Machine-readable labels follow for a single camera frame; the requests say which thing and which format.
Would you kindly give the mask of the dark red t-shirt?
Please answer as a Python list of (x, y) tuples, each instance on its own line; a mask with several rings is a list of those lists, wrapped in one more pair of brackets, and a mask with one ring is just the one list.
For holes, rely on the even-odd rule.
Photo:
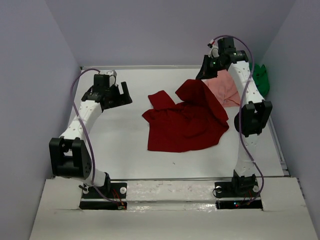
[(175, 93), (180, 103), (164, 90), (148, 96), (152, 108), (142, 114), (149, 124), (147, 149), (183, 153), (217, 145), (229, 118), (215, 95), (198, 79), (186, 80)]

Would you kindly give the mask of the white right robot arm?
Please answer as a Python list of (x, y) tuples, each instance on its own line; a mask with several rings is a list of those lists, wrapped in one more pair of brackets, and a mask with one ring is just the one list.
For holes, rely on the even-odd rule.
[(234, 117), (234, 127), (239, 134), (239, 147), (231, 181), (215, 183), (213, 193), (218, 199), (242, 198), (248, 195), (257, 197), (261, 187), (255, 174), (259, 168), (254, 154), (258, 137), (267, 125), (273, 105), (260, 94), (245, 51), (233, 47), (223, 50), (212, 46), (209, 54), (204, 56), (196, 77), (200, 80), (216, 78), (222, 70), (231, 75), (241, 97), (238, 114)]

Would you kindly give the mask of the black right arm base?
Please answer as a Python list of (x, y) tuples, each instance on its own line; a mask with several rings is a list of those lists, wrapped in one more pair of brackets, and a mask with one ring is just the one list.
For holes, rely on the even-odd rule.
[(263, 209), (256, 176), (233, 176), (230, 181), (214, 183), (212, 190), (218, 210)]

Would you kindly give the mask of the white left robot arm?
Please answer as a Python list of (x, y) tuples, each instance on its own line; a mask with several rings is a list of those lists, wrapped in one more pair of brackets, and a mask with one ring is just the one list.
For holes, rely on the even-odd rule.
[(89, 133), (105, 110), (132, 102), (127, 83), (117, 84), (116, 71), (95, 74), (93, 85), (83, 94), (67, 129), (60, 137), (52, 138), (49, 142), (53, 175), (80, 180), (93, 187), (97, 196), (108, 196), (111, 179), (108, 173), (96, 168)]

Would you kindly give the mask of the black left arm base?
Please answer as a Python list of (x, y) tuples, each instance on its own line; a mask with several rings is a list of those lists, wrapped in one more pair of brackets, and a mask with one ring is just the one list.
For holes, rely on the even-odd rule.
[(79, 208), (81, 210), (126, 210), (128, 184), (125, 181), (112, 181), (110, 190), (92, 186), (79, 185), (82, 189)]

